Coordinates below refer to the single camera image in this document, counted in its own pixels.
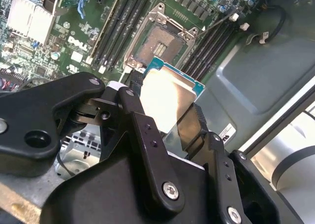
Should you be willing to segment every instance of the sticker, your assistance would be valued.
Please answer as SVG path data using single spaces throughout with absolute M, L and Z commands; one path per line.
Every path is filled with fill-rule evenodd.
M 226 128 L 219 134 L 220 138 L 223 140 L 223 143 L 226 144 L 227 141 L 232 138 L 235 134 L 236 129 L 229 123 Z

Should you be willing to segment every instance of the black cable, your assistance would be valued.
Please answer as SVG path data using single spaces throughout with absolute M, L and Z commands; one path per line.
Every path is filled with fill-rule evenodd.
M 268 36 L 268 38 L 265 39 L 266 43 L 270 42 L 274 37 L 276 37 L 276 35 L 282 29 L 282 27 L 285 23 L 285 20 L 286 20 L 286 11 L 282 7 L 280 7 L 278 5 L 271 5 L 271 6 L 267 6 L 267 9 L 279 10 L 280 11 L 280 21 L 279 21 L 277 27 Z
M 60 152 L 57 154 L 57 162 L 60 164 L 60 166 L 62 166 L 67 172 L 68 174 L 72 177 L 72 176 L 75 176 L 75 174 L 70 171 L 66 166 L 65 164 L 63 163 L 63 161 L 61 160 L 60 158 Z
M 303 111 L 303 112 L 315 121 L 315 116 L 313 114 L 311 114 L 308 111 Z

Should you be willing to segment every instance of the screw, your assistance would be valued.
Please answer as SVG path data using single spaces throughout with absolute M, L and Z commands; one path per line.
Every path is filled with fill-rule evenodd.
M 235 208 L 228 207 L 227 212 L 228 212 L 230 218 L 232 219 L 232 221 L 234 221 L 236 224 L 242 223 L 242 218 Z
M 216 141 L 220 141 L 220 140 L 221 140 L 220 137 L 218 137 L 216 134 L 214 134 L 213 137 L 214 137 L 214 139 L 215 139 Z
M 241 157 L 241 159 L 246 160 L 246 157 L 244 154 L 240 153 L 240 157 Z
M 7 123 L 4 121 L 4 119 L 0 118 L 0 134 L 4 133 L 8 129 Z
M 103 112 L 103 114 L 102 114 L 102 120 L 107 120 L 108 118 L 110 118 L 110 113 L 109 112 L 107 112 L 107 111 L 105 111 L 105 112 Z
M 94 84 L 94 85 L 99 85 L 98 80 L 96 80 L 96 79 L 94 79 L 94 78 L 89 79 L 89 81 L 90 81 L 92 84 Z
M 150 144 L 152 145 L 152 147 L 155 147 L 155 148 L 158 146 L 158 143 L 155 140 L 152 140 Z
M 163 192 L 168 198 L 172 200 L 178 199 L 178 189 L 172 182 L 165 182 L 163 184 Z
M 129 94 L 130 96 L 134 96 L 134 94 L 131 90 L 126 90 L 126 93 Z

